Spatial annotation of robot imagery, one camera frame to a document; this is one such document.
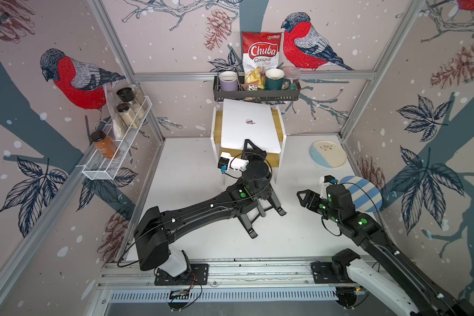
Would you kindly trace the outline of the silver laptop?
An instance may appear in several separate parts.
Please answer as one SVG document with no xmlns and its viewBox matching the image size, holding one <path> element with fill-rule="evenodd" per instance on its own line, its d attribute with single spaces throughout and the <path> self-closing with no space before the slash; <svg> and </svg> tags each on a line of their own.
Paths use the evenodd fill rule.
<svg viewBox="0 0 474 316">
<path fill-rule="evenodd" d="M 245 140 L 269 154 L 281 152 L 269 105 L 225 99 L 223 102 L 221 146 L 242 150 Z"/>
</svg>

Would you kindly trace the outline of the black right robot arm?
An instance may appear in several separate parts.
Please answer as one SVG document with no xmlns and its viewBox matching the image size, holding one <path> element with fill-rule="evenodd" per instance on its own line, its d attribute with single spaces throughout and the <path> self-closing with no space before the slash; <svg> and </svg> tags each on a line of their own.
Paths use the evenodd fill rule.
<svg viewBox="0 0 474 316">
<path fill-rule="evenodd" d="M 455 298 L 431 280 L 399 250 L 378 222 L 357 211 L 344 185 L 329 184 L 324 196 L 312 190 L 296 195 L 302 207 L 337 224 L 342 235 L 365 250 L 389 278 L 350 249 L 333 257 L 335 274 L 366 288 L 396 315 L 474 315 L 468 300 Z"/>
</svg>

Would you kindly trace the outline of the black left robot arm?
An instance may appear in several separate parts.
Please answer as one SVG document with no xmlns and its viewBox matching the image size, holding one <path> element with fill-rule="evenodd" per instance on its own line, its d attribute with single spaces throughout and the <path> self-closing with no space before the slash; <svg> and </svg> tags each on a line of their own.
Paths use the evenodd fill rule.
<svg viewBox="0 0 474 316">
<path fill-rule="evenodd" d="M 281 216 L 286 215 L 271 185 L 273 168 L 267 160 L 267 152 L 251 140 L 244 141 L 242 153 L 233 157 L 223 152 L 218 160 L 221 172 L 239 170 L 241 175 L 224 192 L 206 201 L 185 208 L 161 212 L 149 208 L 134 231 L 138 263 L 142 271 L 160 268 L 169 272 L 167 262 L 173 258 L 181 264 L 169 272 L 177 277 L 189 270 L 184 252 L 176 255 L 169 246 L 184 235 L 217 221 L 237 218 L 250 238 L 256 238 L 253 220 L 248 213 L 258 209 L 260 216 L 266 210 L 260 202 L 266 200 Z"/>
</svg>

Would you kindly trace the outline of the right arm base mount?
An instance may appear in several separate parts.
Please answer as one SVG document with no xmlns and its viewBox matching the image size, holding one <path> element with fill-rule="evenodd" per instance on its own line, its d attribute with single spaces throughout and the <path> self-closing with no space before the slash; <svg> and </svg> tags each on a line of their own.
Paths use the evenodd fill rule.
<svg viewBox="0 0 474 316">
<path fill-rule="evenodd" d="M 316 284 L 352 283 L 348 276 L 347 268 L 350 263 L 361 259 L 355 251 L 346 248 L 333 255 L 330 261 L 313 261 L 310 269 Z"/>
</svg>

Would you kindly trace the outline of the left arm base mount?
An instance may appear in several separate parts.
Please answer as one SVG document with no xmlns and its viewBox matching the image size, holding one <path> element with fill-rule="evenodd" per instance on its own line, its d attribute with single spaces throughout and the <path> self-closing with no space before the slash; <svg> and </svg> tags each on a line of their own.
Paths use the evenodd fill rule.
<svg viewBox="0 0 474 316">
<path fill-rule="evenodd" d="M 155 286 L 190 285 L 199 282 L 208 283 L 209 265 L 190 263 L 184 250 L 172 253 L 168 260 L 156 268 Z"/>
</svg>

